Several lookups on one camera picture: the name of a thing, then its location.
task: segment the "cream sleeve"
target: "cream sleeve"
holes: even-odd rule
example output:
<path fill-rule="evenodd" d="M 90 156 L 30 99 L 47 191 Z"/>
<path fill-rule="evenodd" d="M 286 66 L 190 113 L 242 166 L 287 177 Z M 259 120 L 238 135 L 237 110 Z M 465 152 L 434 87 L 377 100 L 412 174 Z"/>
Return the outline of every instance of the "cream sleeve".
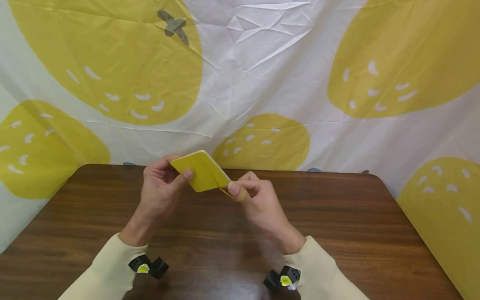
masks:
<path fill-rule="evenodd" d="M 128 267 L 145 254 L 147 246 L 131 247 L 114 235 L 92 265 L 60 296 L 59 300 L 121 300 L 132 289 L 135 272 Z"/>
<path fill-rule="evenodd" d="M 286 265 L 300 271 L 297 290 L 302 300 L 368 300 L 312 237 L 299 252 L 284 257 Z"/>

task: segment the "yellow circle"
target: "yellow circle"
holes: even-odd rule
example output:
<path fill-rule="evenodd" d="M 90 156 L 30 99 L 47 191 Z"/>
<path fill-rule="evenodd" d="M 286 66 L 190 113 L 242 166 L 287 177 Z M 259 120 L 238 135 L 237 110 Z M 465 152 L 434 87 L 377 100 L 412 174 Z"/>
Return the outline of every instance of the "yellow circle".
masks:
<path fill-rule="evenodd" d="M 180 0 L 9 3 L 50 74 L 105 116 L 162 124 L 196 101 L 202 49 Z"/>
<path fill-rule="evenodd" d="M 223 168 L 296 170 L 307 157 L 310 136 L 295 120 L 276 115 L 257 115 L 214 151 Z"/>
<path fill-rule="evenodd" d="M 50 198 L 79 166 L 110 162 L 93 132 L 43 101 L 23 101 L 0 128 L 0 180 L 20 198 Z"/>
<path fill-rule="evenodd" d="M 480 165 L 442 157 L 410 178 L 398 203 L 465 299 L 480 295 Z"/>
<path fill-rule="evenodd" d="M 335 55 L 330 101 L 381 118 L 459 97 L 480 79 L 479 12 L 480 1 L 367 1 Z"/>

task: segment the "wooden table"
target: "wooden table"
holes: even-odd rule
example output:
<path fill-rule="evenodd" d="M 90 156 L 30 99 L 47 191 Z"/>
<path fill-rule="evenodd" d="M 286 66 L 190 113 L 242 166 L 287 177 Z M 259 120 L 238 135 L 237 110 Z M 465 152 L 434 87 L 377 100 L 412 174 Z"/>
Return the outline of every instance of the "wooden table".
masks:
<path fill-rule="evenodd" d="M 87 165 L 65 183 L 0 255 L 0 299 L 54 300 L 127 223 L 141 166 Z M 242 170 L 228 170 L 236 179 Z M 256 172 L 269 179 L 290 221 L 312 235 L 370 299 L 461 299 L 380 179 L 369 174 Z M 170 269 L 137 276 L 126 299 L 297 299 L 262 281 L 281 253 L 220 191 L 188 188 L 148 255 Z"/>

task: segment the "right hand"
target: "right hand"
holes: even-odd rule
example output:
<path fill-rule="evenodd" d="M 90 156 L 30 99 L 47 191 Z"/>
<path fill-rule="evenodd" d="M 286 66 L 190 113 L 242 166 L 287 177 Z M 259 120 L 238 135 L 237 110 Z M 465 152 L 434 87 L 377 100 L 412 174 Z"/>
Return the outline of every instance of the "right hand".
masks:
<path fill-rule="evenodd" d="M 302 234 L 290 224 L 268 180 L 249 171 L 228 185 L 228 191 L 245 209 L 247 218 L 271 237 L 284 254 L 297 253 L 305 243 Z"/>

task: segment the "left hand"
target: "left hand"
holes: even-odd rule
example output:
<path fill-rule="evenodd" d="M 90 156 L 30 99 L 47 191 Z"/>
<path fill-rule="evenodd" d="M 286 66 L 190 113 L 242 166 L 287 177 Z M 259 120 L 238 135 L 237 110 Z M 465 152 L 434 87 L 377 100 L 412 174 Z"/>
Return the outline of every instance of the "left hand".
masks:
<path fill-rule="evenodd" d="M 181 188 L 193 178 L 191 170 L 179 174 L 170 165 L 170 161 L 179 157 L 179 155 L 164 156 L 145 168 L 140 204 L 119 235 L 125 244 L 130 246 L 148 244 L 158 224 L 175 210 Z"/>
<path fill-rule="evenodd" d="M 175 210 L 181 188 L 193 177 L 191 170 L 179 174 L 170 165 L 170 161 L 179 157 L 175 154 L 164 156 L 145 168 L 144 185 L 137 209 L 142 211 L 144 217 L 163 220 Z"/>

